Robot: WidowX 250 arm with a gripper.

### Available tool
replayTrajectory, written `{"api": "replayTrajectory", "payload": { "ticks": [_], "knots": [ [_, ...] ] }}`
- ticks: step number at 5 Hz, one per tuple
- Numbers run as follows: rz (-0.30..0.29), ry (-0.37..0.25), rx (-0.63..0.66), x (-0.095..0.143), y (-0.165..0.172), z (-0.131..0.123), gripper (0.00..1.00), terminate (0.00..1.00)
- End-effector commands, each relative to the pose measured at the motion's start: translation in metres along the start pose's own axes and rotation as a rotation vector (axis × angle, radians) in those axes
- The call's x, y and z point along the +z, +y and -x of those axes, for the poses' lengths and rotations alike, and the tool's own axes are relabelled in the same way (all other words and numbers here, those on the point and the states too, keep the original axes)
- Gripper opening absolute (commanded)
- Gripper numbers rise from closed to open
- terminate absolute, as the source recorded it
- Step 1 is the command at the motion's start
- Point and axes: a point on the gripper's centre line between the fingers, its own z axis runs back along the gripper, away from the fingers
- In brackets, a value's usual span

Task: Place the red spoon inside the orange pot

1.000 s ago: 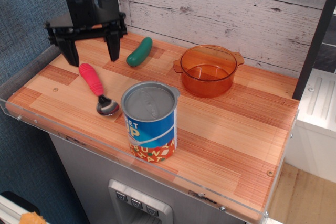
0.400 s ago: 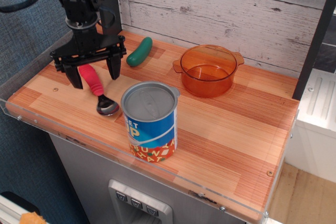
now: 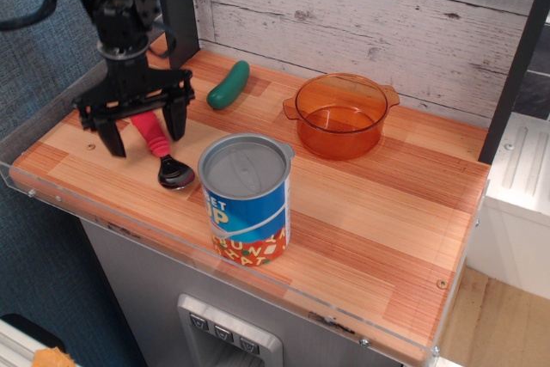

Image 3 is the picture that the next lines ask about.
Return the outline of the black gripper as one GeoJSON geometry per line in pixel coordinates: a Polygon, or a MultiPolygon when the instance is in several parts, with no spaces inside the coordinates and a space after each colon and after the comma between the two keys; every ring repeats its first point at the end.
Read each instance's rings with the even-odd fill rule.
{"type": "Polygon", "coordinates": [[[126,157],[116,122],[160,108],[174,141],[186,131],[187,106],[194,98],[189,70],[154,69],[141,55],[107,61],[107,74],[73,100],[82,127],[98,132],[112,156],[126,157]]]}

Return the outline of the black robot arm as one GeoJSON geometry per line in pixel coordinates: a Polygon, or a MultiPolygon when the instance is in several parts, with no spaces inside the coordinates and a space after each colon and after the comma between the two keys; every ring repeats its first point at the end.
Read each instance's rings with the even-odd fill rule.
{"type": "MultiPolygon", "coordinates": [[[[159,0],[81,0],[98,33],[98,51],[107,74],[77,96],[73,106],[82,127],[98,132],[113,156],[125,156],[116,122],[160,108],[172,139],[185,134],[186,108],[194,97],[189,70],[149,66],[149,33],[160,11],[159,0]]],[[[49,17],[57,0],[44,0],[29,15],[3,21],[4,32],[34,25],[49,17]]]]}

